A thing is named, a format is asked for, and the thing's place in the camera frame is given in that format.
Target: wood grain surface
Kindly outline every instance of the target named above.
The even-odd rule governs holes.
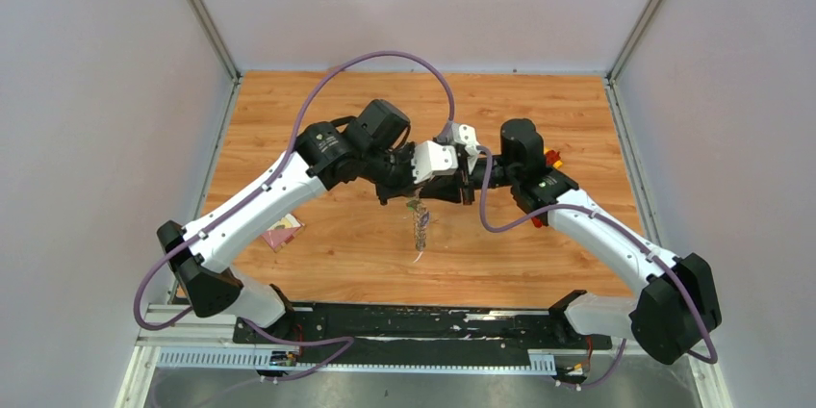
[[[321,72],[250,72],[218,158],[205,211],[213,210],[274,162],[294,117]],[[477,129],[498,153],[499,126],[528,117],[559,150],[564,167],[612,215],[641,232],[612,117],[599,77],[450,74],[456,120]],[[384,98],[412,121],[411,140],[429,140],[447,103],[426,73],[345,72],[319,95],[304,124],[357,115]],[[373,185],[339,185],[294,214],[304,232],[278,253],[256,240],[236,266],[274,283],[292,300],[547,307],[574,289],[629,295],[603,263],[549,228],[531,223],[493,234],[477,206],[427,201],[431,223],[421,260],[405,201],[382,207]],[[488,195],[488,219],[522,215],[509,190]]]

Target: wall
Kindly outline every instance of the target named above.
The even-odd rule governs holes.
[[[0,9],[0,399],[112,406],[155,229],[191,215],[230,86],[186,0]]]
[[[667,0],[620,81],[664,243],[712,265],[735,406],[813,406],[816,6]]]
[[[402,49],[457,71],[610,68],[647,0],[204,0],[242,69]],[[378,59],[366,68],[405,69]]]

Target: perforated metal strip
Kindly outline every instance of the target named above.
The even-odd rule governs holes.
[[[272,351],[266,349],[210,348],[210,347],[164,347],[159,356],[158,368],[208,368],[234,370],[307,370],[313,364],[299,363],[295,367],[278,366]],[[438,374],[518,374],[555,375],[555,359],[545,353],[531,353],[530,365],[522,367],[467,367],[439,365],[328,365],[325,371],[346,372],[413,372]]]

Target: red object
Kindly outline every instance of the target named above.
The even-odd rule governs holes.
[[[554,166],[555,163],[561,161],[561,153],[555,150],[548,151],[544,154],[544,157],[547,160],[547,166]]]

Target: scratched black panel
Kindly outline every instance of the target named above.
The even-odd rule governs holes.
[[[337,363],[377,365],[500,365],[529,363],[530,348],[584,349],[580,337],[567,338],[563,323],[548,315],[524,315],[523,309],[417,307],[367,304],[295,303],[311,312],[295,312],[287,339],[316,341],[354,336],[354,345]],[[512,317],[490,316],[491,311],[520,312]],[[530,310],[540,313],[541,309]],[[490,319],[474,319],[487,316]],[[363,337],[406,338],[374,341]],[[417,341],[416,338],[445,339]],[[248,326],[238,324],[238,344],[265,344]],[[596,349],[611,348],[609,338],[593,337]],[[339,345],[304,349],[301,361],[316,363]]]

